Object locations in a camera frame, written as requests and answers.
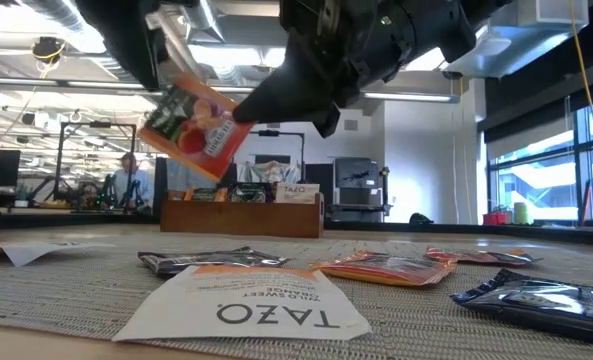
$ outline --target wooden box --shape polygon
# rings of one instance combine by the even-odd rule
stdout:
[[[231,235],[319,238],[323,196],[314,204],[163,201],[160,230]]]

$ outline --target man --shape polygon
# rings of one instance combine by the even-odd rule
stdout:
[[[120,159],[122,169],[116,171],[115,175],[115,187],[116,187],[116,195],[118,196],[118,201],[120,202],[123,199],[123,196],[130,196],[131,198],[125,199],[125,203],[128,204],[130,208],[136,207],[136,197],[140,195],[141,199],[145,202],[144,206],[151,206],[152,201],[152,189],[149,185],[149,175],[143,170],[138,169],[138,165],[136,163],[136,157],[132,153],[127,153],[123,155]],[[125,194],[128,191],[129,187],[127,186],[127,180],[129,178],[129,172],[131,168],[132,173],[132,184],[135,181],[138,182],[138,186],[133,191],[132,194]]]

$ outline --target gray textured mat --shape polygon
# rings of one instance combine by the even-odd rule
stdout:
[[[47,255],[23,268],[13,268],[0,261],[0,325],[110,339],[147,295],[162,284],[136,258],[139,250],[210,251],[249,245],[259,251],[294,258],[288,266],[304,268],[310,262],[361,249],[421,255],[427,246],[337,240],[286,243],[165,234],[100,241],[118,247]],[[439,241],[431,245],[471,246]],[[545,260],[533,269],[519,272],[593,285],[593,255],[555,248],[529,249],[529,252]],[[496,322],[449,299],[450,293],[468,290],[491,279],[498,269],[460,265],[438,286],[423,290],[332,279],[369,320],[374,331],[348,342],[187,339],[145,343],[267,360],[593,359],[591,345]]]

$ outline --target black tea packet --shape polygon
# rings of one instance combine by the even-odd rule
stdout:
[[[230,251],[161,254],[139,252],[138,258],[156,275],[173,277],[189,266],[227,265],[244,267],[280,267],[287,258],[264,254],[248,246]]]
[[[501,320],[593,343],[593,287],[501,270],[462,294],[450,295],[468,309]]]

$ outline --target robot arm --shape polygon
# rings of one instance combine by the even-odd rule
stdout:
[[[453,62],[474,48],[478,25],[511,1],[280,0],[280,23],[289,33],[285,62],[235,109],[234,117],[239,122],[311,121],[329,136],[340,117],[338,108],[357,101],[361,88],[393,79],[401,66],[435,47]],[[157,10],[160,0],[77,4],[121,65],[146,88],[156,87],[156,64],[168,54],[160,30],[148,30],[144,16]],[[122,15],[114,16],[119,11]],[[138,29],[144,38],[134,36]]]

